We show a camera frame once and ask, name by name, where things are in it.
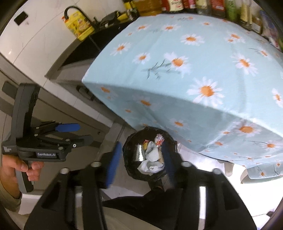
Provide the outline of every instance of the silver bolt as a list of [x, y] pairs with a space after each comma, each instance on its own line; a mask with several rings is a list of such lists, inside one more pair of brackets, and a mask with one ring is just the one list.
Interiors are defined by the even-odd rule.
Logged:
[[68, 169], [68, 168], [62, 168], [61, 170], [60, 170], [60, 173], [61, 174], [68, 174], [70, 172], [70, 170]]
[[97, 168], [101, 166], [101, 163], [99, 161], [94, 161], [90, 164], [91, 167]]
[[182, 165], [183, 167], [186, 167], [186, 168], [192, 166], [192, 164], [191, 164], [190, 162], [188, 162], [188, 161], [183, 161], [183, 162], [181, 163], [181, 165]]
[[222, 172], [221, 172], [220, 169], [213, 169], [212, 172], [213, 172], [214, 174], [217, 174], [217, 175], [222, 174]]

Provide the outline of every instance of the black pants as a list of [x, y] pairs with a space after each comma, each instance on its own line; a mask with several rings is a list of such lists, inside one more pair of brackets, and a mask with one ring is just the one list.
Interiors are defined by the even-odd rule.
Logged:
[[162, 230], [172, 230], [176, 225], [181, 194], [181, 189], [152, 190], [143, 197], [118, 197], [104, 201], [103, 206], [128, 213]]

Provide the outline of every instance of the yellow container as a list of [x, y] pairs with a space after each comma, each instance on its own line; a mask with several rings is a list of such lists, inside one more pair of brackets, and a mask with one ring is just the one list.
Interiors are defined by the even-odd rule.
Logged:
[[62, 17], [67, 28], [80, 40], [83, 41], [87, 38], [94, 28], [91, 26], [91, 22], [80, 12], [76, 11], [69, 16], [69, 19]]

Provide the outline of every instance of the light blue tablecloth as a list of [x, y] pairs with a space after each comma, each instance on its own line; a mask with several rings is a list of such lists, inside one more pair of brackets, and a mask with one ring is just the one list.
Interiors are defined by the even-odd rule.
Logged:
[[239, 25], [194, 14], [140, 17], [83, 83], [139, 130], [168, 131], [203, 155], [283, 174], [282, 53]]

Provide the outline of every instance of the trash can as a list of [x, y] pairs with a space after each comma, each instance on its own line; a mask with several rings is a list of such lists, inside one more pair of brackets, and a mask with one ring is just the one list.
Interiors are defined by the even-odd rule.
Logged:
[[123, 156], [124, 156], [125, 167], [126, 167], [128, 175], [131, 176], [132, 178], [136, 180], [147, 181], [147, 182], [149, 181], [155, 182], [161, 179], [166, 174], [166, 171], [164, 169], [158, 173], [154, 173], [151, 176], [142, 174], [138, 170], [138, 167], [141, 164], [141, 162], [136, 162], [133, 160], [135, 146], [137, 144], [143, 144], [144, 140], [154, 141], [154, 138], [156, 137], [158, 133], [160, 133], [164, 137], [164, 141], [167, 142], [169, 150], [171, 152], [177, 153], [177, 141], [175, 141], [169, 135], [169, 133], [167, 133], [166, 131], [162, 129], [147, 126], [143, 130], [133, 133], [127, 138], [123, 146]]

